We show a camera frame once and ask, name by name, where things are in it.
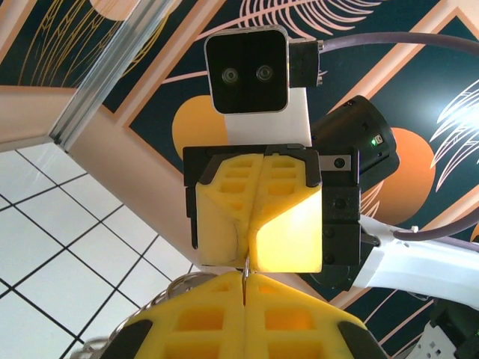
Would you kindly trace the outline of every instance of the gray cable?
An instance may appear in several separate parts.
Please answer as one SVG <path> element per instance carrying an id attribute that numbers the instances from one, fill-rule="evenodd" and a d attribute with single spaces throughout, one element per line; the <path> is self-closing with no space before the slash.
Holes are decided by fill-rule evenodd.
<path id="1" fill-rule="evenodd" d="M 436 228 L 434 230 L 425 230 L 420 232 L 403 232 L 402 230 L 395 230 L 392 235 L 396 239 L 411 242 L 428 241 L 430 239 L 441 239 L 442 237 L 449 237 L 453 234 L 467 230 L 479 222 L 479 207 L 474 209 L 468 215 L 461 219 L 447 224 L 444 227 Z"/>
<path id="2" fill-rule="evenodd" d="M 452 237 L 437 238 L 434 240 L 436 242 L 445 243 L 446 245 L 453 245 L 454 247 L 469 249 L 470 251 L 479 253 L 479 243 L 461 241 L 460 239 L 452 238 Z"/>
<path id="3" fill-rule="evenodd" d="M 477 41 L 449 35 L 424 34 L 419 32 L 371 32 L 336 37 L 335 39 L 324 41 L 324 47 L 320 51 L 320 54 L 351 46 L 370 45 L 374 43 L 420 43 L 446 47 L 479 56 L 479 42 Z"/>

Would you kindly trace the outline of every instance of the black camera face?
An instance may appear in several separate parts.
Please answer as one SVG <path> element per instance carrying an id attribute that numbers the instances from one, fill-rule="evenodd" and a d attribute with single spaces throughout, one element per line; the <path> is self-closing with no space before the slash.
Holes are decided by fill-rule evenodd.
<path id="1" fill-rule="evenodd" d="M 283 110 L 288 101 L 287 35 L 277 28 L 210 37 L 205 45 L 211 95 L 222 114 Z"/>

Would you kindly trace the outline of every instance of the white tiled wall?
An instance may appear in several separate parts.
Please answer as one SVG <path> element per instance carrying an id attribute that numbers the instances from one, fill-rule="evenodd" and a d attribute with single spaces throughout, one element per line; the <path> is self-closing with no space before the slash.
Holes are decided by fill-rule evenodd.
<path id="1" fill-rule="evenodd" d="M 0 153 L 0 359 L 68 358 L 191 270 L 54 144 Z"/>

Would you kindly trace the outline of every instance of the bolt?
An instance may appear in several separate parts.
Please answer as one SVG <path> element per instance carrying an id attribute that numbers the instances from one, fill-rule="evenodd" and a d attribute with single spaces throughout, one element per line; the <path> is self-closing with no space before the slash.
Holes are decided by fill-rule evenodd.
<path id="1" fill-rule="evenodd" d="M 343 159 L 335 159 L 335 167 L 343 168 L 346 162 Z"/>

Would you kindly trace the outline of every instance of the camera lens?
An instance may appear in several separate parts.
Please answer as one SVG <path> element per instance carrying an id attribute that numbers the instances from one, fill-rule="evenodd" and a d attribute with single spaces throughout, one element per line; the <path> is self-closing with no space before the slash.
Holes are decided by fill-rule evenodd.
<path id="1" fill-rule="evenodd" d="M 223 71 L 222 78 L 225 84 L 234 84 L 236 81 L 238 81 L 238 72 L 235 69 L 228 68 Z"/>
<path id="2" fill-rule="evenodd" d="M 272 68 L 268 65 L 263 65 L 256 71 L 256 77 L 261 82 L 267 82 L 272 78 Z"/>

